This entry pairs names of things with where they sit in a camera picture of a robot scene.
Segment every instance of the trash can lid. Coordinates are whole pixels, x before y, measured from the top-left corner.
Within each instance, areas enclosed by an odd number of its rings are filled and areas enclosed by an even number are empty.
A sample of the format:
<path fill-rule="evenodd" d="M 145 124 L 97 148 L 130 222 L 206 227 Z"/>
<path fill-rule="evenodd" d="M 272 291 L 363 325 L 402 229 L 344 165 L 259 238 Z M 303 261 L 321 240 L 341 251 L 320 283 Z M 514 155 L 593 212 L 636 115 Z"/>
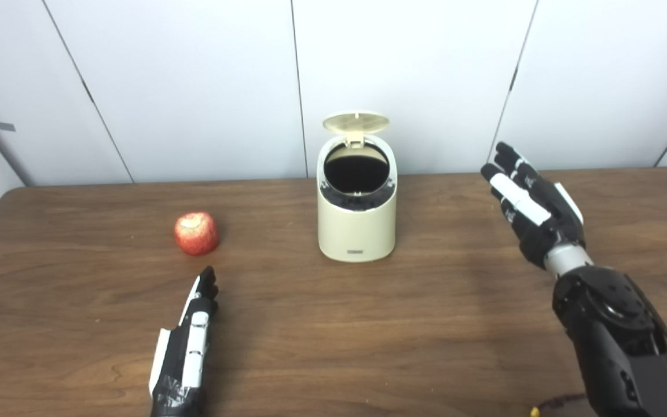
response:
<path fill-rule="evenodd" d="M 373 111 L 344 111 L 326 118 L 323 127 L 335 134 L 347 135 L 347 144 L 364 144 L 363 135 L 385 129 L 390 121 L 387 117 Z"/>

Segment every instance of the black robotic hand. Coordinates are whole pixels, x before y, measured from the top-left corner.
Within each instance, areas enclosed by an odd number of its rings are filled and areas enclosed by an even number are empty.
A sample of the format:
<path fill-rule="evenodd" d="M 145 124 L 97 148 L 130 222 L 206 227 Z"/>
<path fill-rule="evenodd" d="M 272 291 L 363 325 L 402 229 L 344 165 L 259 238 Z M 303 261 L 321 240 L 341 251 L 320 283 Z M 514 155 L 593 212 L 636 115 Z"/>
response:
<path fill-rule="evenodd" d="M 667 417 L 667 327 L 627 274 L 595 266 L 583 218 L 559 183 L 499 143 L 481 173 L 525 258 L 558 281 L 552 309 L 572 340 L 599 417 Z"/>
<path fill-rule="evenodd" d="M 582 214 L 563 185 L 542 178 L 511 146 L 500 142 L 496 151 L 495 164 L 485 164 L 480 173 L 490 182 L 527 261 L 545 269 L 545 257 L 559 243 L 585 248 Z"/>

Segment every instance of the bitten apple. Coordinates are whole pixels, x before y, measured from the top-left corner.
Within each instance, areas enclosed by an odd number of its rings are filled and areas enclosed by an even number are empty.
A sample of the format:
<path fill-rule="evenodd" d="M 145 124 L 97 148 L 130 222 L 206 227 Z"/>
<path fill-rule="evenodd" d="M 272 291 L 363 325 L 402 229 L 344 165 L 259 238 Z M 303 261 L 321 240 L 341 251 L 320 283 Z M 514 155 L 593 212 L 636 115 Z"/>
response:
<path fill-rule="evenodd" d="M 197 256 L 209 253 L 218 245 L 218 230 L 209 214 L 195 211 L 177 219 L 174 239 L 182 251 Z"/>

